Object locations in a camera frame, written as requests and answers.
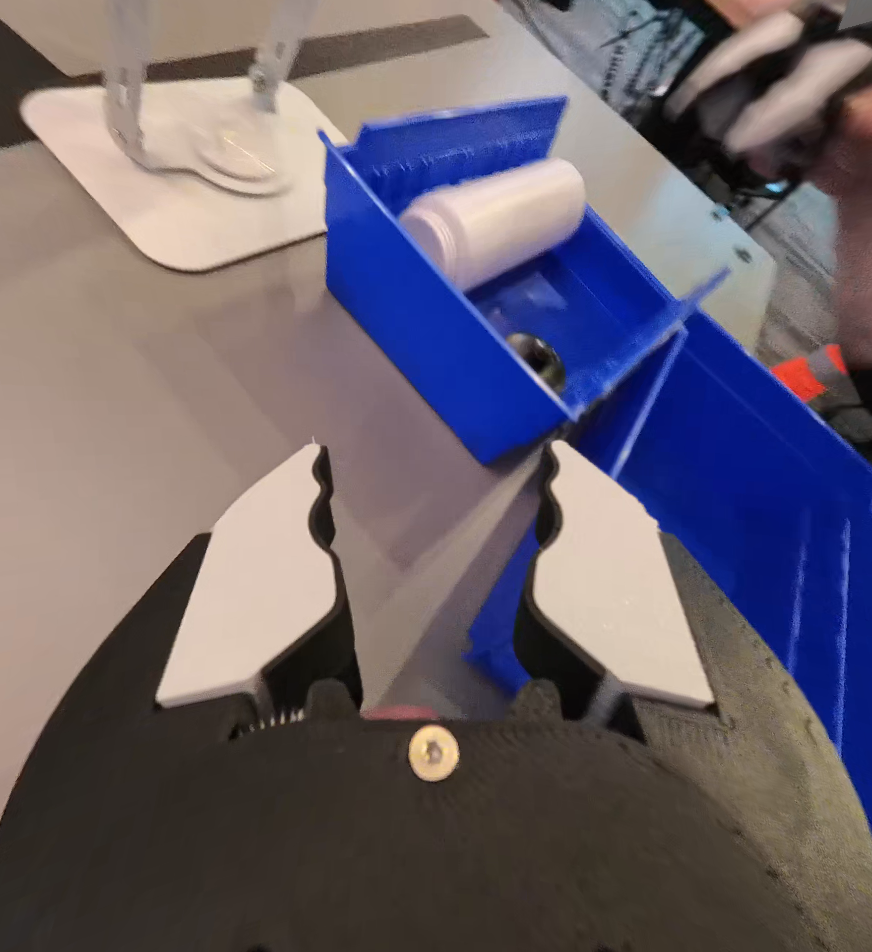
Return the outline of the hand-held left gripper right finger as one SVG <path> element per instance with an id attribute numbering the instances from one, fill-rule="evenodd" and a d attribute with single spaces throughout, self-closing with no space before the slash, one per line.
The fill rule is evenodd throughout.
<path id="1" fill-rule="evenodd" d="M 634 699 L 712 708 L 656 519 L 565 441 L 549 443 L 542 463 L 519 663 L 555 686 L 565 718 L 634 718 Z"/>

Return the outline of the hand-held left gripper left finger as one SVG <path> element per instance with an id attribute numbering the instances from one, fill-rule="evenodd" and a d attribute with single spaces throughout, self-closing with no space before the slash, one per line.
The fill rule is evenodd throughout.
<path id="1" fill-rule="evenodd" d="M 160 708 L 244 696 L 257 712 L 302 712 L 323 680 L 344 684 L 358 706 L 332 495 L 328 449 L 309 443 L 217 519 L 157 687 Z"/>

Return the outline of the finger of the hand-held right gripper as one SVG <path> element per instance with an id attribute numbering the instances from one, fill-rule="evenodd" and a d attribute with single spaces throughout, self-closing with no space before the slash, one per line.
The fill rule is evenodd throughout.
<path id="1" fill-rule="evenodd" d="M 794 12 L 775 12 L 734 32 L 716 46 L 668 95 L 663 115 L 677 121 L 705 91 L 739 73 L 755 60 L 792 47 L 802 36 L 805 20 Z"/>
<path id="2" fill-rule="evenodd" d="M 864 42 L 808 47 L 791 73 L 740 113 L 723 138 L 725 151 L 752 154 L 787 139 L 871 66 L 872 47 Z"/>

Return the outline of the blue plastic bin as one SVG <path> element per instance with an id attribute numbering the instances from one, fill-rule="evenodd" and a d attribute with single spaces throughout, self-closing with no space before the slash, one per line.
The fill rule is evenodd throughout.
<path id="1" fill-rule="evenodd" d="M 819 927 L 872 950 L 872 470 L 702 313 L 518 319 L 552 346 L 571 442 L 644 505 L 716 711 L 637 701 L 647 743 L 723 806 Z"/>
<path id="2" fill-rule="evenodd" d="M 700 310 L 719 268 L 674 297 L 590 207 L 578 231 L 460 292 L 398 223 L 414 199 L 548 157 L 565 96 L 420 113 L 325 146 L 330 293 L 484 465 L 578 422 Z M 549 389 L 507 346 L 537 335 L 561 357 Z"/>

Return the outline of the black bottle lid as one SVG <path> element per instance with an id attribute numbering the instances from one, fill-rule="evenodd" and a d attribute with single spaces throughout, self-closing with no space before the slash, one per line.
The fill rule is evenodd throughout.
<path id="1" fill-rule="evenodd" d="M 505 338 L 510 350 L 556 395 L 565 388 L 566 372 L 557 351 L 537 335 L 516 331 Z"/>

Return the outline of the white bottle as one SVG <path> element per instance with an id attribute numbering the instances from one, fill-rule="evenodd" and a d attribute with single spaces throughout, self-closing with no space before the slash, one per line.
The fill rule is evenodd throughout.
<path id="1" fill-rule="evenodd" d="M 469 292 L 569 240 L 586 208 L 581 173 L 549 158 L 433 189 L 399 222 L 445 279 Z"/>

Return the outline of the orange traffic cone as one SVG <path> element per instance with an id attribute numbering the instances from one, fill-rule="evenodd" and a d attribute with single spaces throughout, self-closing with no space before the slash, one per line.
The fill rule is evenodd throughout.
<path id="1" fill-rule="evenodd" d="M 823 345 L 807 355 L 776 363 L 770 368 L 770 373 L 810 406 L 855 396 L 842 350 L 837 344 Z"/>

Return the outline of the clear round stand foot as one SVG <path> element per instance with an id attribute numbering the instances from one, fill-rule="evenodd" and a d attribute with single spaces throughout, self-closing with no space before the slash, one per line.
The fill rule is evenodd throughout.
<path id="1" fill-rule="evenodd" d="M 188 136 L 192 171 L 220 189 L 271 197 L 292 186 L 280 122 L 273 116 L 254 113 L 194 125 Z"/>

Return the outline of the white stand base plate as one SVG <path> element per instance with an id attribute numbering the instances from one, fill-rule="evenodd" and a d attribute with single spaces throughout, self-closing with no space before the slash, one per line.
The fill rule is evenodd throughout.
<path id="1" fill-rule="evenodd" d="M 299 89 L 277 96 L 291 188 L 271 197 L 231 193 L 192 171 L 188 133 L 254 114 L 241 78 L 148 83 L 144 86 L 144 147 L 152 170 L 114 144 L 101 86 L 45 89 L 21 106 L 28 128 L 152 262 L 180 272 L 206 272 L 325 232 L 324 141 L 347 138 Z"/>

